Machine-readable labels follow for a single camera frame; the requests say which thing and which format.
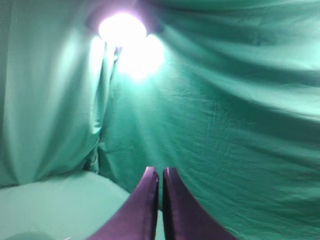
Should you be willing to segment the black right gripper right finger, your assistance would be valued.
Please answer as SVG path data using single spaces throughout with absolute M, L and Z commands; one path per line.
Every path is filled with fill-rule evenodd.
M 162 217 L 167 240 L 235 240 L 198 203 L 176 168 L 163 170 Z

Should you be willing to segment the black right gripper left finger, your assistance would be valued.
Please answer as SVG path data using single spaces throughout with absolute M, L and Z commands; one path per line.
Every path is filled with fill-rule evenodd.
M 89 240 L 154 240 L 158 220 L 159 176 L 146 167 L 119 210 Z

